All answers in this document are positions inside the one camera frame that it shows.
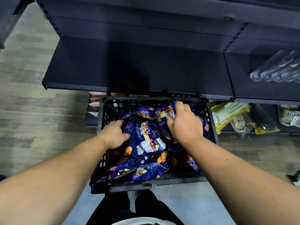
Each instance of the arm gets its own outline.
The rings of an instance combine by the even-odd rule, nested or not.
[[[237,224],[298,224],[300,190],[205,139],[200,119],[176,102],[172,136],[188,151]]]
[[[61,224],[107,149],[129,139],[123,121],[73,149],[0,182],[0,224]]]

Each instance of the black pants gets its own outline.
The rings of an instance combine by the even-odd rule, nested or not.
[[[134,204],[136,213],[129,209],[130,202],[127,192],[106,193],[86,225],[111,225],[121,220],[136,217],[153,217],[168,220],[177,225],[184,225],[167,205],[158,200],[150,190],[141,191]]]

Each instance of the wooden floor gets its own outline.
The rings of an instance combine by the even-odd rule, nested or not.
[[[96,133],[85,127],[89,92],[45,90],[41,84],[58,40],[33,3],[0,52],[0,174],[51,158]],[[300,168],[299,137],[220,135],[219,140],[225,149],[284,180]]]

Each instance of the hand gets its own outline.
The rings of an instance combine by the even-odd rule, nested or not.
[[[185,148],[188,144],[203,136],[202,122],[190,110],[188,104],[176,101],[175,109],[175,119],[167,117],[167,125],[173,138]]]
[[[123,120],[112,121],[96,136],[103,140],[107,149],[120,147],[121,144],[130,138],[130,134],[122,133],[122,123]]]

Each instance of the black plastic crate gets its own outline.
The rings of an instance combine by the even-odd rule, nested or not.
[[[102,97],[99,105],[98,132],[109,124],[116,114],[127,111],[126,104],[141,104],[146,106],[157,106],[159,104],[171,103],[174,100],[180,100],[184,103],[195,103],[196,110],[203,110],[206,113],[209,133],[214,143],[219,145],[215,124],[212,118],[211,107],[205,98],[190,97]],[[109,150],[103,155],[102,160],[98,163],[99,167],[110,167]],[[91,180],[95,179],[99,174],[94,170]],[[161,178],[152,179],[146,182],[135,183],[125,181],[126,176],[120,177],[113,181],[107,181],[91,185],[91,193],[121,192],[150,189],[151,184],[155,185],[171,185],[180,183],[192,183],[207,181],[204,176],[197,175],[183,167],[170,168]]]

